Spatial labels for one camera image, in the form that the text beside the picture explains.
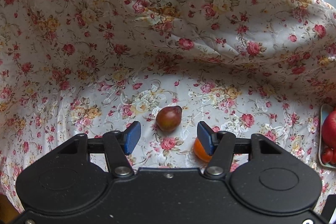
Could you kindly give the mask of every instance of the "silver screw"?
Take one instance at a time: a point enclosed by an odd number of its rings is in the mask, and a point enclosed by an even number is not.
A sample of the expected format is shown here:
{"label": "silver screw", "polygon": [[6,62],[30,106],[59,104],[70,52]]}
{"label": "silver screw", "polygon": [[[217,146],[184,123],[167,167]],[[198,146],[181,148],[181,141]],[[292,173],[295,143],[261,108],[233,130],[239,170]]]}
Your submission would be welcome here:
{"label": "silver screw", "polygon": [[171,179],[173,176],[174,176],[174,175],[171,174],[171,173],[167,173],[167,174],[165,174],[165,177],[168,178],[168,179]]}
{"label": "silver screw", "polygon": [[125,176],[125,175],[128,175],[131,173],[131,170],[130,168],[126,167],[126,166],[119,166],[117,168],[115,168],[114,172],[117,174],[117,175],[120,175],[120,176]]}
{"label": "silver screw", "polygon": [[218,167],[218,166],[210,166],[210,167],[207,168],[207,172],[210,175],[217,176],[217,175],[223,174],[224,170],[223,170],[223,168]]}

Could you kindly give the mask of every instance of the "blue gripper pad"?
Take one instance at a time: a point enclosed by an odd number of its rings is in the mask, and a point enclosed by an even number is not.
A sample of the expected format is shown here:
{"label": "blue gripper pad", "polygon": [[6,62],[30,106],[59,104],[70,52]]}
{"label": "blue gripper pad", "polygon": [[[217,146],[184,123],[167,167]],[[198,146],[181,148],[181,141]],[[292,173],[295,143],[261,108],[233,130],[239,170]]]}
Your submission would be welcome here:
{"label": "blue gripper pad", "polygon": [[215,146],[211,140],[211,134],[213,133],[214,131],[205,122],[202,121],[198,123],[197,138],[209,156],[212,156],[215,152]]}
{"label": "blue gripper pad", "polygon": [[137,145],[141,137],[141,125],[140,122],[133,122],[125,131],[124,136],[126,137],[124,145],[125,155],[129,155],[133,152],[135,146]]}

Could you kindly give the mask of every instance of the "floral tablecloth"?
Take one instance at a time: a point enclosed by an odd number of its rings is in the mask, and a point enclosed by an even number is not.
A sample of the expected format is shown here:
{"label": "floral tablecloth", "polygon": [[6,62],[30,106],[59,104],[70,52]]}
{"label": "floral tablecloth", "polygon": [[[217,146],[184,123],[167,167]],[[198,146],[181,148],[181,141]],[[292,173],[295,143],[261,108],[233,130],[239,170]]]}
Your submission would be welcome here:
{"label": "floral tablecloth", "polygon": [[[0,191],[23,210],[20,172],[77,133],[140,121],[141,166],[204,167],[196,125],[261,133],[315,169],[320,212],[335,173],[317,160],[335,98],[336,10],[323,0],[0,0]],[[155,124],[180,105],[171,135]],[[234,158],[232,169],[247,160]],[[92,161],[104,168],[98,155]]]}

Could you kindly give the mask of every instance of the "orange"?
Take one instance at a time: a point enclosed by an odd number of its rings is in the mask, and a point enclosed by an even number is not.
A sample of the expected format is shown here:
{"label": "orange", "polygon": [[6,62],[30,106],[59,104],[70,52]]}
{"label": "orange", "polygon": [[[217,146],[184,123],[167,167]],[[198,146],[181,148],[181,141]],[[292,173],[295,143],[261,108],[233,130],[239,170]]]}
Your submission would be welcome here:
{"label": "orange", "polygon": [[212,158],[212,156],[209,156],[205,152],[205,150],[204,150],[204,148],[203,148],[203,146],[202,146],[202,144],[201,144],[201,142],[199,141],[198,138],[196,138],[196,140],[194,142],[193,150],[194,150],[195,155],[198,158],[200,158],[202,161],[209,162]]}

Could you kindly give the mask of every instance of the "tray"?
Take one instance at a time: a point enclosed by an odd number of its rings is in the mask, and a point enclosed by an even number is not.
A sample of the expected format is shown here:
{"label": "tray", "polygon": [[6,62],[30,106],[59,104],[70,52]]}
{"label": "tray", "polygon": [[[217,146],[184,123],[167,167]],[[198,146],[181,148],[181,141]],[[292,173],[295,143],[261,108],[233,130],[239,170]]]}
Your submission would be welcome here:
{"label": "tray", "polygon": [[326,145],[324,144],[323,140],[322,140],[322,134],[321,134],[321,131],[322,131],[322,125],[323,125],[323,122],[324,120],[326,119],[326,117],[329,115],[330,112],[332,112],[334,110],[334,108],[330,105],[327,105],[327,104],[323,104],[321,106],[321,111],[320,111],[320,143],[319,143],[319,161],[320,161],[320,164],[324,167],[327,167],[327,168],[333,168],[333,169],[336,169],[336,166],[334,165],[331,165],[331,164],[324,164],[322,163],[321,161],[321,153],[323,151],[323,149],[326,147]]}

